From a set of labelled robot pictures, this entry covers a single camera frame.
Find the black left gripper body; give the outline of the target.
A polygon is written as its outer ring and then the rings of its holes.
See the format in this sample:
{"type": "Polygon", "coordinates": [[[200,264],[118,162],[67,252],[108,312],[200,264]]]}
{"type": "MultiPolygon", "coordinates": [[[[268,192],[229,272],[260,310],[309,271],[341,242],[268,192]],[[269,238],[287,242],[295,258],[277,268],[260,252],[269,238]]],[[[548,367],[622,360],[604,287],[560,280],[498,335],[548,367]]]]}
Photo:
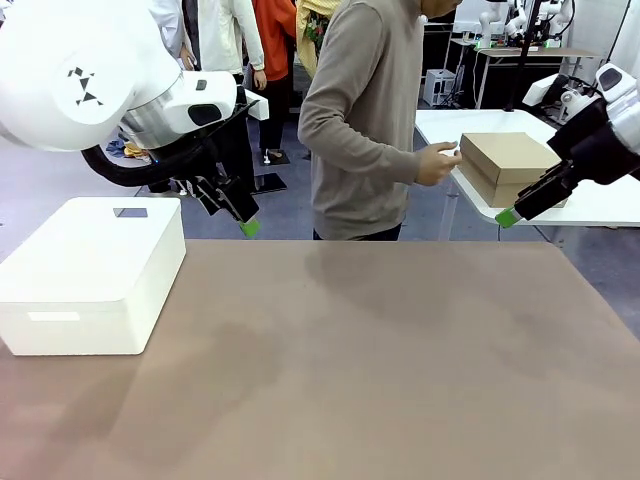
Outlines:
{"type": "Polygon", "coordinates": [[[197,130],[158,149],[158,165],[179,164],[173,175],[162,178],[158,184],[170,180],[217,179],[219,164],[233,152],[233,142],[225,134],[213,130],[197,130]]]}

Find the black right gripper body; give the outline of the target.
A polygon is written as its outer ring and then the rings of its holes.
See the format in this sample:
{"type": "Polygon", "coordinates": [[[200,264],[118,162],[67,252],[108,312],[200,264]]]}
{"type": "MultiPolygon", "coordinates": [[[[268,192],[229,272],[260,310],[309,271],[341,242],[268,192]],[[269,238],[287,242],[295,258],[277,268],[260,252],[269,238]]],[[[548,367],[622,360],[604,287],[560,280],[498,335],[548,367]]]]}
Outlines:
{"type": "Polygon", "coordinates": [[[639,155],[614,133],[602,98],[568,120],[547,144],[560,158],[547,171],[548,183],[612,184],[625,175],[639,178],[639,155]]]}

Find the person's right hand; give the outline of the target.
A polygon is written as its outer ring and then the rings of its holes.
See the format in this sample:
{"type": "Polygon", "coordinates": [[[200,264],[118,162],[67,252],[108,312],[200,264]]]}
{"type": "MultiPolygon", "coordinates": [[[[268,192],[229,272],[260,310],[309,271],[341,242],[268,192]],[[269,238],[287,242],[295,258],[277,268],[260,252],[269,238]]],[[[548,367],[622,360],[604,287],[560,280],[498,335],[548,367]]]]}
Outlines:
{"type": "Polygon", "coordinates": [[[434,186],[445,179],[462,162],[457,142],[433,143],[419,152],[420,165],[415,182],[434,186]]]}

